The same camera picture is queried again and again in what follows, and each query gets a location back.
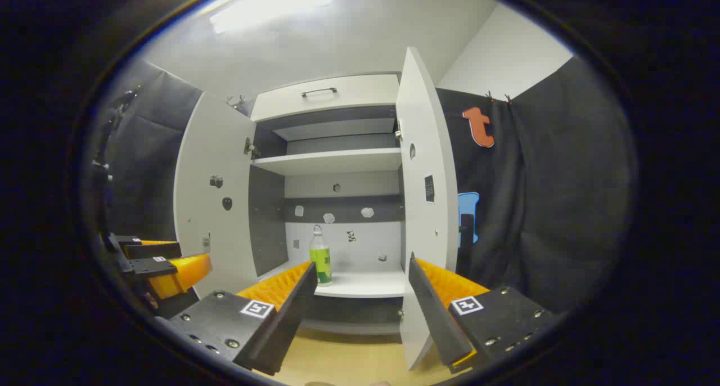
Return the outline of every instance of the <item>dark fabric backdrop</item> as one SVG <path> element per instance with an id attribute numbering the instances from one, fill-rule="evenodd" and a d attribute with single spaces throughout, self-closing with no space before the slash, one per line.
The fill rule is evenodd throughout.
<path id="1" fill-rule="evenodd" d="M 142 84 L 108 142 L 110 230 L 149 240 L 175 240 L 173 183 L 180 143 L 201 91 L 139 62 L 118 81 L 118 91 Z"/>
<path id="2" fill-rule="evenodd" d="M 514 286 L 553 311 L 579 306 L 617 261 L 637 161 L 622 107 L 572 58 L 512 99 L 438 89 L 458 192 L 478 192 L 468 278 Z M 462 112 L 479 107 L 496 144 L 479 147 Z"/>

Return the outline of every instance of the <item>white sticker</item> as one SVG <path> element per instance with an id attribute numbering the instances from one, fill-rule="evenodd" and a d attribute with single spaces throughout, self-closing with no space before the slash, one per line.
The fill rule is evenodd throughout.
<path id="1" fill-rule="evenodd" d="M 243 307 L 240 312 L 242 314 L 251 315 L 257 318 L 265 318 L 270 314 L 270 310 L 274 309 L 274 304 L 265 302 L 259 302 L 257 300 L 251 300 L 247 306 Z"/>
<path id="2" fill-rule="evenodd" d="M 459 315 L 465 315 L 484 309 L 483 305 L 479 304 L 473 296 L 453 300 L 452 305 L 455 306 L 455 311 L 457 311 L 457 314 Z"/>

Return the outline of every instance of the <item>bottle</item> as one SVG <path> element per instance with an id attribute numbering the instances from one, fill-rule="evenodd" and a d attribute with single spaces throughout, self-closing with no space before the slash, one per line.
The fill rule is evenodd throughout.
<path id="1" fill-rule="evenodd" d="M 313 240 L 310 241 L 310 260 L 316 263 L 317 286 L 327 286 L 332 283 L 330 270 L 330 246 L 322 237 L 322 227 L 314 225 Z"/>

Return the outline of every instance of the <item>cabinet door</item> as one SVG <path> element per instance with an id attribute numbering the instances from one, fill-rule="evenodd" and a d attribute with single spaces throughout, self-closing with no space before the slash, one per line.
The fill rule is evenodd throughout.
<path id="1" fill-rule="evenodd" d="M 247 206 L 250 153 L 242 153 L 245 138 L 254 135 L 254 122 L 208 93 L 197 102 L 183 135 L 173 214 L 183 255 L 204 252 L 203 241 L 209 237 L 213 270 L 195 285 L 200 298 L 213 290 L 236 293 L 257 283 Z M 220 188 L 209 184 L 213 175 L 223 178 Z M 223 206 L 225 198 L 232 201 L 229 210 Z"/>
<path id="2" fill-rule="evenodd" d="M 415 253 L 417 258 L 455 272 L 458 235 L 457 181 L 450 135 L 435 86 L 416 48 L 407 49 L 395 105 L 402 133 L 407 250 L 400 335 L 410 370 L 429 350 L 432 339 L 407 281 L 407 262 Z"/>

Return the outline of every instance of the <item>floor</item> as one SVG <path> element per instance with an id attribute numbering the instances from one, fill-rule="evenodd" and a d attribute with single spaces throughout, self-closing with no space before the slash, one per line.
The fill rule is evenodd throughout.
<path id="1" fill-rule="evenodd" d="M 417 368 L 407 371 L 399 335 L 337 335 L 299 329 L 281 371 L 269 378 L 290 386 L 370 386 L 383 381 L 391 386 L 422 386 L 460 373 L 450 374 L 435 345 Z"/>

